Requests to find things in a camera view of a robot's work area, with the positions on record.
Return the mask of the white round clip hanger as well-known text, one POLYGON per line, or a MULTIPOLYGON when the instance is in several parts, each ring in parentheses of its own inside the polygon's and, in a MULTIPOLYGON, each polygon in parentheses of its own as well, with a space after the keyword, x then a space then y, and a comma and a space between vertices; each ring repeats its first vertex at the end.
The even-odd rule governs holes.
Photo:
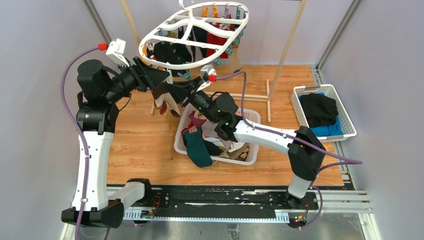
POLYGON ((185 6, 155 27, 139 43, 147 65, 189 70, 220 64, 234 54, 249 22, 248 7, 235 1, 209 1, 185 6))

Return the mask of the dark teal sock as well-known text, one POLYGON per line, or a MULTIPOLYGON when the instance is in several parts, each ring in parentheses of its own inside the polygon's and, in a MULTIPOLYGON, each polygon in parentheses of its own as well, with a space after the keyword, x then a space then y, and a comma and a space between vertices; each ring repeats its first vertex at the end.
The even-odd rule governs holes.
POLYGON ((182 137, 188 157, 198 168, 210 167, 213 164, 198 126, 185 129, 182 132, 182 137))

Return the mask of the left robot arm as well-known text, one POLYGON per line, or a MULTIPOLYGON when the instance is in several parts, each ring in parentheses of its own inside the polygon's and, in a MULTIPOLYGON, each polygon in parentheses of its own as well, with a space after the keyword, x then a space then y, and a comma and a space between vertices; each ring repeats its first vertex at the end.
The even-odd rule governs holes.
POLYGON ((145 207, 154 199, 151 183, 132 178, 118 191, 108 194, 108 159, 120 113, 117 102, 128 98, 133 90, 156 89, 169 73, 134 64, 115 72, 98 59, 90 59, 77 68, 78 112, 71 116, 79 139, 79 169, 71 206, 61 214, 64 223, 80 227, 118 228, 125 211, 134 203, 145 207))

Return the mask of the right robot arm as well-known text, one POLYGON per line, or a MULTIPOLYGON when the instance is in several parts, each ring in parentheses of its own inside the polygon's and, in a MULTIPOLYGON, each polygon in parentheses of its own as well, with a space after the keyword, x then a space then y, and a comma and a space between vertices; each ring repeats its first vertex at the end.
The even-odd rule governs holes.
POLYGON ((228 92, 211 97, 201 90, 201 77, 191 81, 165 83, 172 98, 183 107, 190 104, 207 120, 216 124, 214 131, 223 139, 263 146, 289 157, 293 177, 282 202, 297 209, 306 202, 306 192, 315 181, 326 155, 326 149, 311 129, 279 129, 245 118, 228 92))

